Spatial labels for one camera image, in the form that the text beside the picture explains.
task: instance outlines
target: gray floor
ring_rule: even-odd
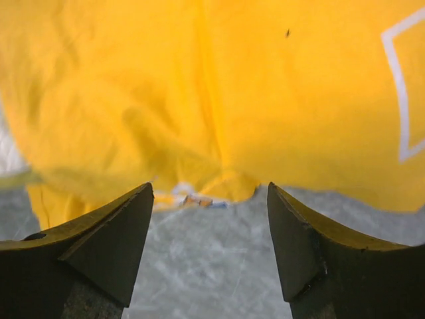
[[[407,245],[425,242],[424,210],[393,215],[334,193],[290,193],[364,233]],[[38,228],[25,192],[0,193],[0,240],[22,239]],[[266,188],[228,209],[154,214],[123,318],[291,318],[272,250]]]

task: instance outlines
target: yellow shirt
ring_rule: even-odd
[[[416,210],[424,19],[424,0],[0,1],[0,93],[43,228],[146,181]]]

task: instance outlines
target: gray surface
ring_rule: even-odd
[[[393,215],[334,193],[290,190],[310,207],[382,239],[425,242],[425,212]],[[123,318],[291,318],[267,224],[266,189],[228,209],[154,214],[130,309]],[[0,193],[0,239],[38,229],[22,191]]]

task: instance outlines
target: white printed outline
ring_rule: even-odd
[[[425,7],[419,9],[411,16],[400,21],[396,25],[392,26],[388,30],[381,34],[382,43],[384,45],[386,57],[392,75],[394,76],[394,82],[396,85],[398,107],[400,109],[400,147],[398,153],[398,160],[400,163],[405,162],[407,159],[415,156],[417,153],[425,149],[425,139],[409,148],[410,142],[410,119],[409,119],[409,101],[407,96],[406,83],[404,81],[403,72],[400,66],[400,62],[397,57],[396,50],[394,48],[393,39],[405,32],[409,28],[418,24],[425,19]]]

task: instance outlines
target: yellow fabric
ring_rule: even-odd
[[[416,210],[424,5],[1,0],[0,92],[45,181],[29,188],[42,226],[146,181],[232,201],[274,181]]]

